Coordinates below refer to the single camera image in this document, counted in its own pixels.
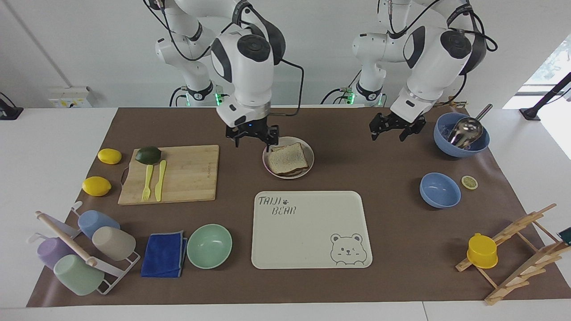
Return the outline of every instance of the light blue bowl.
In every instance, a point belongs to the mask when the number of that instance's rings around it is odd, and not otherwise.
[[[426,174],[420,181],[420,195],[435,208],[448,208],[460,202],[458,184],[452,178],[439,172]]]
[[[477,141],[470,144],[469,150],[460,149],[448,142],[448,134],[452,131],[454,125],[456,125],[459,120],[466,117],[468,116],[460,113],[447,113],[440,116],[436,121],[436,126],[434,126],[434,141],[441,151],[453,157],[463,158],[476,155],[488,148],[488,145],[490,144],[490,135],[486,128],[484,128],[482,136]]]

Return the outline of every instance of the lemon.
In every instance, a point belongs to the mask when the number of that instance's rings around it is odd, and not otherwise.
[[[92,176],[83,181],[81,189],[91,196],[104,196],[111,189],[111,183],[101,176]]]
[[[97,153],[97,158],[105,164],[117,164],[121,161],[121,152],[114,149],[102,149]]]
[[[469,190],[475,190],[478,188],[478,181],[472,176],[462,177],[462,185]]]

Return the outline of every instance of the yellow cup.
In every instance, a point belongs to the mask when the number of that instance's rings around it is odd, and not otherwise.
[[[498,264],[497,245],[493,239],[474,234],[468,241],[468,260],[479,268],[492,268]]]

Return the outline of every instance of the ladle handle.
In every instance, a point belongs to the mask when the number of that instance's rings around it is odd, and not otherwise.
[[[480,111],[480,113],[478,114],[478,116],[476,116],[476,120],[479,121],[480,119],[482,119],[484,116],[486,116],[486,114],[488,113],[488,111],[490,111],[490,109],[492,109],[494,105],[492,104],[488,104],[482,111]]]

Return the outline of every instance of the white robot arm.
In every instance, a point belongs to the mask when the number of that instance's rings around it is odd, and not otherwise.
[[[486,43],[468,0],[415,0],[447,19],[447,28],[406,26],[412,0],[381,0],[377,18],[389,30],[386,34],[360,34],[353,41],[353,53],[363,65],[354,84],[356,103],[374,106],[381,97],[387,75],[382,62],[406,62],[412,75],[391,106],[391,114],[377,114],[369,124],[373,140],[384,131],[404,129],[400,139],[417,134],[425,124],[422,116],[442,96],[458,75],[466,75],[484,58]],[[467,33],[473,34],[473,40]]]
[[[185,23],[177,24],[176,30],[172,28],[177,33],[177,37],[173,35],[173,41],[179,49],[190,48],[190,51],[185,54],[186,58],[182,55],[175,57],[176,47],[173,46],[173,50],[171,44],[162,40],[156,44],[157,54],[183,71],[187,85],[192,82],[196,88],[206,88],[203,85],[208,82],[212,86],[212,82],[204,72],[204,65],[194,61],[202,56],[188,57],[208,51],[214,70],[235,87],[234,93],[220,102],[216,109],[227,125],[226,136],[233,139],[236,146],[241,137],[256,137],[268,146],[276,145],[279,128],[267,126],[267,116],[270,114],[274,66],[282,61],[286,50],[281,31],[246,0],[164,1],[163,13],[169,21],[177,19],[181,13],[185,14]],[[205,32],[197,18],[214,16],[231,19],[240,30],[211,37],[212,33]]]
[[[157,56],[182,73],[187,100],[191,106],[216,106],[216,93],[222,89],[210,79],[206,66],[198,61],[202,56],[210,54],[214,32],[204,28],[196,17],[185,13],[173,0],[166,0],[156,7],[160,9],[160,6],[164,6],[174,43],[164,38],[159,39],[155,43]],[[196,61],[185,59],[178,51]]]

